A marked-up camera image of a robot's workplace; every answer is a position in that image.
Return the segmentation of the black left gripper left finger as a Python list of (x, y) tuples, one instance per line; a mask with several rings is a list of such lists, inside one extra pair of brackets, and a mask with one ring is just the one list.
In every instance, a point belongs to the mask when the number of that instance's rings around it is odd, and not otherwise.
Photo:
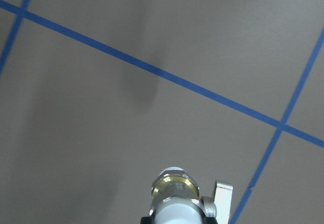
[(140, 224), (152, 224), (152, 217), (151, 216), (142, 217)]

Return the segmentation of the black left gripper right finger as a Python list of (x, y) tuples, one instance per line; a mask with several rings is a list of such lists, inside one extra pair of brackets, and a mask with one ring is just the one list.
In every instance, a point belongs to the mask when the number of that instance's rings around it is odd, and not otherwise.
[(217, 224), (217, 220), (215, 217), (207, 217), (207, 216), (204, 216), (202, 218), (202, 223), (203, 224)]

